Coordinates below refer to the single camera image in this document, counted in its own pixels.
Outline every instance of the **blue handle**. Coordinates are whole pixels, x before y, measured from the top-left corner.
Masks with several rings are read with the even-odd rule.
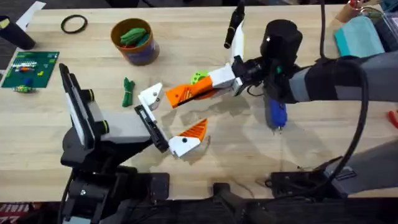
[[[271,108],[272,125],[275,128],[283,128],[287,121],[286,105],[270,98],[269,106]]]

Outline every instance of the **orange gripper pad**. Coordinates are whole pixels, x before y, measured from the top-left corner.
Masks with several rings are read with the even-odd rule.
[[[203,93],[204,91],[209,91],[213,89],[213,82],[209,76],[202,78],[194,85],[179,85],[171,90],[166,91],[166,96],[169,99],[172,108],[176,108],[179,102],[187,100],[197,94]],[[218,90],[211,91],[201,97],[198,100],[202,100],[213,96]]]
[[[206,134],[206,128],[207,119],[204,119],[178,136],[198,138],[200,141],[202,141]]]

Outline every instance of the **green object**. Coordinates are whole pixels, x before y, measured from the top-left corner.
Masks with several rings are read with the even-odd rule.
[[[55,62],[60,52],[19,52],[2,83],[3,88],[22,86],[26,78],[32,80],[32,88],[45,88],[51,77]],[[32,70],[21,72],[19,68],[31,67]]]
[[[32,93],[34,90],[34,88],[25,85],[14,87],[14,91],[18,93]]]
[[[191,77],[191,84],[197,83],[199,80],[202,78],[205,78],[207,76],[208,71],[197,71],[195,74],[192,75]]]
[[[133,81],[129,81],[128,78],[124,78],[124,98],[122,107],[128,107],[132,105],[132,90],[136,84]]]
[[[137,43],[137,47],[144,45],[144,43],[149,39],[149,34],[145,34]]]
[[[137,43],[146,33],[144,28],[132,28],[120,37],[120,44],[131,46]]]

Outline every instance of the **wooden tabletop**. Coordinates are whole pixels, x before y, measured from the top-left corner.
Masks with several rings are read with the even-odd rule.
[[[332,30],[341,6],[326,7],[325,52],[336,57]],[[122,108],[123,79],[135,81],[137,95],[162,82],[165,89],[188,83],[197,70],[212,70],[228,59],[224,38],[232,7],[159,9],[74,9],[36,12],[28,33],[37,51],[59,51],[58,63],[66,64],[82,88],[92,88],[104,110],[135,113]],[[60,30],[63,18],[87,17],[87,29],[74,35]],[[110,31],[129,17],[145,19],[160,45],[159,58],[151,65],[134,67],[110,41]],[[294,21],[303,33],[299,65],[311,65],[319,55],[320,7],[247,7],[244,23],[244,58],[259,56],[267,23],[273,19]],[[71,21],[77,26],[79,20]],[[373,102],[357,152],[387,142],[397,130],[387,122],[386,111],[397,106]],[[193,101],[172,110],[164,98],[154,112],[171,136],[208,118],[202,145],[183,159],[149,147],[124,164],[141,172],[168,172],[170,198],[205,198],[213,182],[229,182],[243,197],[271,197],[255,182],[271,172],[309,169],[345,152],[353,136],[359,102],[311,102],[288,105],[289,122],[282,134],[267,126],[262,97],[243,93],[214,100]],[[60,72],[56,68],[47,88],[34,94],[0,89],[0,202],[60,200],[70,168],[61,166],[62,139],[71,127]],[[365,195],[389,194],[371,192]]]

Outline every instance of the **orange paper cup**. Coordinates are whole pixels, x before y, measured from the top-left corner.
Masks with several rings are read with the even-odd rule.
[[[120,44],[120,36],[132,28],[144,28],[149,34],[148,40],[139,47],[123,47]],[[115,47],[123,54],[123,57],[133,65],[148,65],[159,55],[159,45],[154,39],[154,34],[149,24],[142,19],[126,19],[117,23],[111,31],[111,39]]]

